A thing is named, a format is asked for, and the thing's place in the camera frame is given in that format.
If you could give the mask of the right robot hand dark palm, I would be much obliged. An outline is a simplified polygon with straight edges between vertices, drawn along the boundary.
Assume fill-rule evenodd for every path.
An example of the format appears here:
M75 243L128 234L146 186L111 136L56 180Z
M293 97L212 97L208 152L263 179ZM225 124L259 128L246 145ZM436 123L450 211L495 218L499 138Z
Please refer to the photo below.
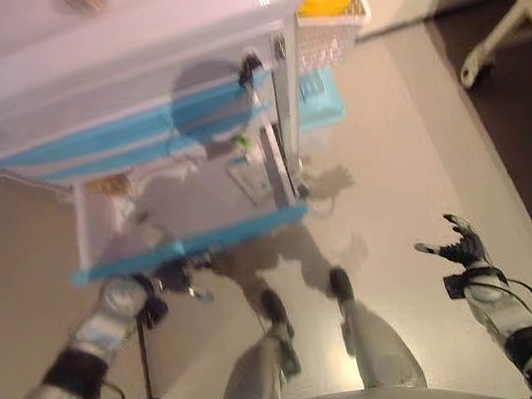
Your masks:
M484 243L474 231L468 220L456 214L443 214L443 219L450 223L452 231L458 234L455 243L432 244L416 242L414 249L421 253L439 256L453 263L464 266L465 269L489 267L492 262L487 255Z

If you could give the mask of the left robot hand dark palm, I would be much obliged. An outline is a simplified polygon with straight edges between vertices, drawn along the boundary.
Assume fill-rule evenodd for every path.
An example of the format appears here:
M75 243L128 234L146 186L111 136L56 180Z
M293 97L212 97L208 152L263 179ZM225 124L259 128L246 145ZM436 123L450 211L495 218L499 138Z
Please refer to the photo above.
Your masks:
M189 298L202 305L213 304L213 292L194 284L187 260L168 260L154 272L161 293Z

